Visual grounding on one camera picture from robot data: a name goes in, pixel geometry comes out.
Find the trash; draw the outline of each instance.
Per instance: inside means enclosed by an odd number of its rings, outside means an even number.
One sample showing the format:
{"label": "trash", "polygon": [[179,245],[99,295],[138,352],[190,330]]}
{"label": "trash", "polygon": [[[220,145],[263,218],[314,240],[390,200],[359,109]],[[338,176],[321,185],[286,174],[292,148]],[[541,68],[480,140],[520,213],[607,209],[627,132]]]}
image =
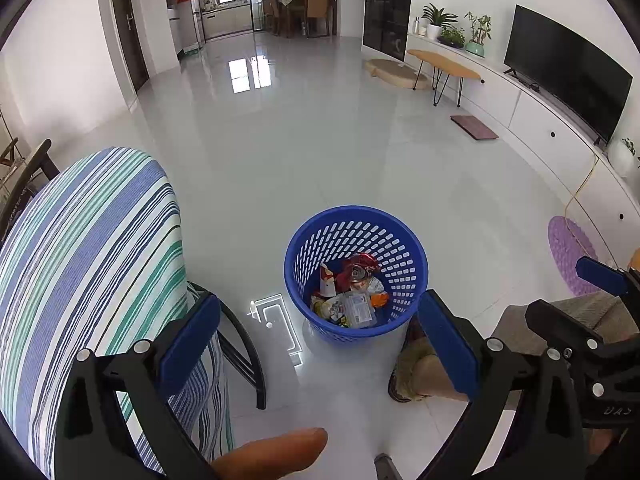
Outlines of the trash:
{"label": "trash", "polygon": [[380,308],[381,306],[385,306],[386,302],[389,301],[389,293],[388,292],[376,292],[375,294],[370,295],[371,298],[371,306],[374,308]]}
{"label": "trash", "polygon": [[319,292],[315,292],[311,296],[311,310],[316,314],[316,316],[322,317],[320,309],[322,307],[322,304],[325,301],[326,301],[326,299],[325,298],[321,298]]}
{"label": "trash", "polygon": [[332,298],[329,298],[320,306],[319,316],[322,319],[331,321],[332,323],[348,328],[350,325],[345,316],[345,297],[344,294],[338,294]]}
{"label": "trash", "polygon": [[341,292],[366,289],[369,284],[366,269],[355,264],[347,264],[344,270],[335,277],[335,281]]}
{"label": "trash", "polygon": [[342,263],[334,275],[320,264],[320,290],[311,296],[311,310],[322,319],[346,328],[366,328],[376,324],[374,308],[385,306],[389,294],[378,261],[367,253],[356,253]]}
{"label": "trash", "polygon": [[320,264],[320,296],[323,298],[335,296],[334,274],[325,264]]}
{"label": "trash", "polygon": [[376,313],[366,292],[345,292],[344,313],[350,328],[366,328],[376,324]]}

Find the black glass cabinet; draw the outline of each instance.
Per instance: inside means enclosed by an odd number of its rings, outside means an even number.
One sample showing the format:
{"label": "black glass cabinet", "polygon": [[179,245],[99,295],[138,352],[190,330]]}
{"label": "black glass cabinet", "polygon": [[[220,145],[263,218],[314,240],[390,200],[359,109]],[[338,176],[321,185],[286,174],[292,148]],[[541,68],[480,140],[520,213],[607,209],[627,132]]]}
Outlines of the black glass cabinet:
{"label": "black glass cabinet", "polygon": [[404,60],[411,0],[366,0],[363,43]]}

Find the television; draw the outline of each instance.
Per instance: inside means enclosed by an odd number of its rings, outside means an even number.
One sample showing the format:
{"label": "television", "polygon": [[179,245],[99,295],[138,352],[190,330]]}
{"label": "television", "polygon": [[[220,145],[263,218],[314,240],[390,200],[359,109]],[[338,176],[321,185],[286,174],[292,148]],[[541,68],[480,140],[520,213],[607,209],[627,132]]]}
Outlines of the television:
{"label": "television", "polygon": [[516,6],[504,63],[555,96],[609,142],[632,77],[598,47],[546,16]]}

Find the blue gripper pad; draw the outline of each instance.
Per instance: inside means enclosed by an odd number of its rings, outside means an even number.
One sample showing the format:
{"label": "blue gripper pad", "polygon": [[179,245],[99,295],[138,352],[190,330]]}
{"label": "blue gripper pad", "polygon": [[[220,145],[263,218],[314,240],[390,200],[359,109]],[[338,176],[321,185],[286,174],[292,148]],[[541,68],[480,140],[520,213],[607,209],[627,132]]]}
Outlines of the blue gripper pad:
{"label": "blue gripper pad", "polygon": [[453,315],[428,290],[418,304],[418,320],[456,391],[473,400],[479,390],[479,364],[454,325]]}
{"label": "blue gripper pad", "polygon": [[581,257],[575,263],[575,272],[586,282],[599,286],[612,296],[624,296],[627,292],[624,275],[588,256]]}
{"label": "blue gripper pad", "polygon": [[156,390],[161,398],[178,394],[220,323],[220,301],[211,294],[182,327],[158,366]]}

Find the white vase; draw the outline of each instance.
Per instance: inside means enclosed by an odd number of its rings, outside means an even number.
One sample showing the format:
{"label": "white vase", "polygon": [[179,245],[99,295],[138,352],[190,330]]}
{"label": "white vase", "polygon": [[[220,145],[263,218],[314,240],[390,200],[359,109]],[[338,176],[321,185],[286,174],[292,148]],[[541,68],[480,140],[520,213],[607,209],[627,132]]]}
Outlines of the white vase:
{"label": "white vase", "polygon": [[607,158],[619,176],[628,176],[636,163],[636,158],[621,140],[615,140],[607,149]]}
{"label": "white vase", "polygon": [[427,25],[427,38],[429,38],[430,40],[437,40],[438,36],[440,35],[440,33],[442,32],[442,27],[439,27],[437,25]]}

